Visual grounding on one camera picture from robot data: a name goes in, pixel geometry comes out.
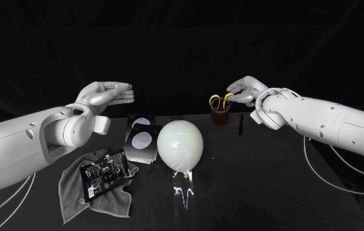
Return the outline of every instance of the table surface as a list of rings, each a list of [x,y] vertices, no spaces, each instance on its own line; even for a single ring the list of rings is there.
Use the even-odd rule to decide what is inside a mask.
[[[362,230],[364,210],[349,193],[316,177],[305,161],[303,136],[285,125],[279,130],[257,125],[244,113],[230,114],[223,128],[210,115],[184,115],[200,129],[204,149],[192,169],[197,230]],[[157,117],[165,125],[169,116]],[[76,158],[100,148],[119,150],[126,119],[110,120],[106,135],[92,134],[83,147],[64,155],[36,174],[33,188],[1,230],[175,230],[172,170],[159,156],[151,164],[135,163],[139,171],[125,187],[132,195],[129,218],[112,217],[86,209],[62,226],[57,184],[63,170]],[[306,154],[322,177],[344,186],[309,141]],[[23,182],[4,188],[0,202]],[[0,209],[0,223],[13,212],[27,189]]]

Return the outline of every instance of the scissors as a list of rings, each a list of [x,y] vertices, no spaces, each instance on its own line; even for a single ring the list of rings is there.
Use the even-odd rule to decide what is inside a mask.
[[[223,102],[221,102],[221,109],[223,109],[223,110],[226,109],[226,99],[227,99],[227,97],[231,96],[231,95],[233,95],[233,94],[228,93],[228,94],[226,95],[226,97],[223,98]],[[216,108],[214,108],[213,105],[211,105],[211,100],[213,100],[213,98],[218,98],[218,104],[217,104],[217,107],[216,107]],[[220,107],[220,96],[218,96],[218,95],[213,95],[213,96],[210,97],[208,103],[210,103],[211,109],[218,110],[218,107]]]

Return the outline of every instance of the cup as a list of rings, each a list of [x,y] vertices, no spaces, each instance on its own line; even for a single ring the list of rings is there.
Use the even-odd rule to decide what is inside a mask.
[[[216,107],[217,106],[217,101],[218,99],[213,99],[211,101],[211,106]],[[226,109],[224,110],[217,110],[213,107],[210,107],[211,109],[211,121],[214,123],[216,126],[221,127],[226,125],[227,121],[228,121],[228,113],[230,113],[230,106],[233,104],[233,101],[226,101]]]

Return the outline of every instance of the gray towel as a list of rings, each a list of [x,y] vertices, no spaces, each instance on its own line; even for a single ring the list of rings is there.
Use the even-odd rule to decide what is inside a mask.
[[[59,180],[59,201],[63,225],[87,207],[99,213],[129,218],[131,194],[126,193],[122,188],[131,184],[131,179],[126,180],[121,186],[85,203],[79,168],[89,165],[106,154],[108,149],[100,149],[82,155],[62,173]],[[132,174],[135,174],[138,167],[131,162],[128,163]]]

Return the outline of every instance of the inflated balloon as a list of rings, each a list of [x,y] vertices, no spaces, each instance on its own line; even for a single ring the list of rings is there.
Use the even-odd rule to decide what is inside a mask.
[[[203,136],[188,121],[175,120],[162,127],[157,146],[161,159],[172,170],[184,173],[195,167],[203,155]]]

